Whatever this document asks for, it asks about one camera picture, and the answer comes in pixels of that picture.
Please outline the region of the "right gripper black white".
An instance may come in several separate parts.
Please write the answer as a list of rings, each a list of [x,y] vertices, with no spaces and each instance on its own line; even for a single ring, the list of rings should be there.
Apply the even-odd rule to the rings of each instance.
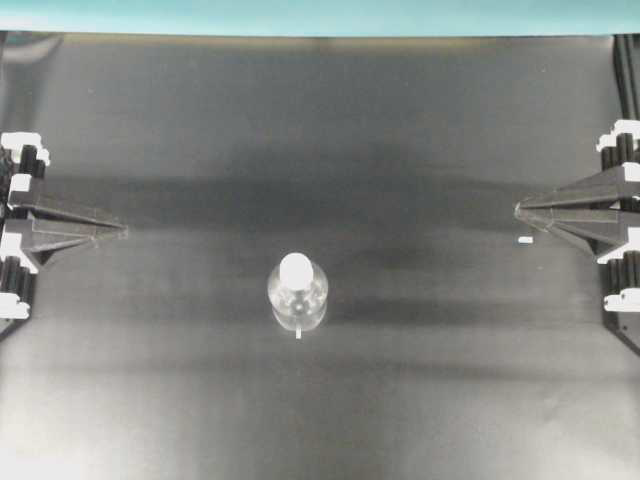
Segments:
[[[604,308],[639,310],[639,122],[618,120],[596,145],[602,171],[516,205],[521,222],[587,252],[608,274]],[[606,209],[569,207],[604,205]]]

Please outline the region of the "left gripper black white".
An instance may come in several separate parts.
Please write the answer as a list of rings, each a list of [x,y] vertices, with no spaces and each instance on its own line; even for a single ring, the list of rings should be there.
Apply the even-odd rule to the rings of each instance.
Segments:
[[[35,132],[1,134],[1,318],[30,317],[39,266],[128,237],[128,228],[94,206],[36,192],[50,165],[49,151]],[[33,231],[35,218],[104,229],[71,235]]]

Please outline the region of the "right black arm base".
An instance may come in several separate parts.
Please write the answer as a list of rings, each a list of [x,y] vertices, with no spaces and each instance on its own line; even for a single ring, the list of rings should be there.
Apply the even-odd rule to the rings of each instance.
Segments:
[[[603,325],[636,357],[640,355],[639,313],[603,311]]]

